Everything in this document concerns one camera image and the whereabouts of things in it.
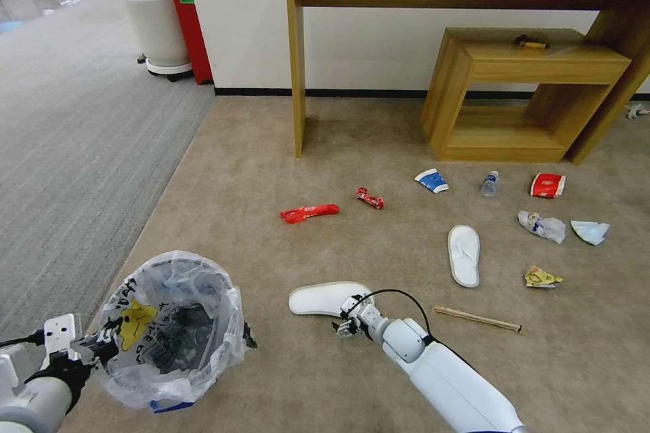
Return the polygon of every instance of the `red candy wrapper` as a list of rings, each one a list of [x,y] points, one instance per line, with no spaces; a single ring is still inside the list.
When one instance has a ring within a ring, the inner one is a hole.
[[[540,198],[557,198],[564,192],[566,176],[554,174],[538,174],[530,186],[530,196]]]
[[[339,207],[336,205],[301,206],[293,210],[280,213],[280,218],[287,223],[298,223],[311,217],[319,217],[324,214],[336,214]]]
[[[365,201],[371,207],[376,208],[377,210],[381,210],[384,207],[384,200],[382,200],[379,196],[368,195],[368,190],[364,187],[357,189],[356,194],[357,198]]]

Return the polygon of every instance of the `potted plant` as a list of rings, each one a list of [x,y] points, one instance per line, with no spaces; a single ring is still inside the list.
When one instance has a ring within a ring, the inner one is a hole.
[[[192,69],[173,0],[124,0],[135,35],[153,74]]]

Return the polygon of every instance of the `gray carpet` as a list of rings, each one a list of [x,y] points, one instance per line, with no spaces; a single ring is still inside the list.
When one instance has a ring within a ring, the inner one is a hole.
[[[0,339],[88,323],[214,102],[138,54],[120,0],[0,36]]]

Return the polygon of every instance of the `white slipper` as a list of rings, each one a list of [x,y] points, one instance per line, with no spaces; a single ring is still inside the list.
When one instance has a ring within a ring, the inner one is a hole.
[[[295,315],[341,316],[341,305],[350,296],[370,294],[370,290],[358,282],[339,281],[297,288],[289,293],[289,309]],[[374,297],[368,298],[374,304]]]
[[[447,238],[452,277],[461,286],[479,285],[479,234],[468,225],[457,225],[449,230]]]

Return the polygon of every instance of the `black baseboard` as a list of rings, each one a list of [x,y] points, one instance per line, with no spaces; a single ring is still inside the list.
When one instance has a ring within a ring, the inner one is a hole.
[[[427,97],[426,90],[353,90],[353,89],[311,89],[305,90],[308,97],[345,98],[421,98]],[[467,99],[530,99],[532,91],[468,91]],[[217,88],[215,96],[291,96],[289,88]],[[650,101],[650,93],[637,93],[632,101]]]

